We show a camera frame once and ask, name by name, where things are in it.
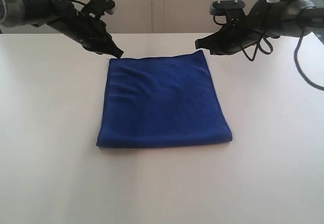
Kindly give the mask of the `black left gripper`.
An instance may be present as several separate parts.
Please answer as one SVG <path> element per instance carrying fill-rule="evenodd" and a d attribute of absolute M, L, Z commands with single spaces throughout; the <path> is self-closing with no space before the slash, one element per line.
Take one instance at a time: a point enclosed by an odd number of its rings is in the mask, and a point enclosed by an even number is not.
<path fill-rule="evenodd" d="M 103 21 L 77 10 L 73 14 L 50 21 L 49 26 L 81 44 L 88 51 L 111 55 L 118 59 L 124 54 L 112 40 Z"/>

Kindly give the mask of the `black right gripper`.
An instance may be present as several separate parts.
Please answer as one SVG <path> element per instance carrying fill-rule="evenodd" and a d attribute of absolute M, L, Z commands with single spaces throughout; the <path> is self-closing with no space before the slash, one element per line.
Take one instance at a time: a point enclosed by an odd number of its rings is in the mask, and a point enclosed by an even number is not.
<path fill-rule="evenodd" d="M 196 49 L 206 49 L 211 55 L 233 55 L 260 39 L 261 33 L 249 27 L 246 18 L 232 20 L 216 33 L 195 41 Z"/>

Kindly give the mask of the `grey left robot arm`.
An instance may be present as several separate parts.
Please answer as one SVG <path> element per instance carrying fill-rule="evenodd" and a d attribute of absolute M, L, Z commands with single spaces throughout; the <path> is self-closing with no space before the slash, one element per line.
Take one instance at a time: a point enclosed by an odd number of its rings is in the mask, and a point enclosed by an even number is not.
<path fill-rule="evenodd" d="M 79 11 L 75 0 L 1 0 L 1 26 L 6 28 L 47 25 L 97 54 L 121 58 L 123 51 L 115 44 L 101 20 L 114 13 L 113 0 L 89 0 Z"/>

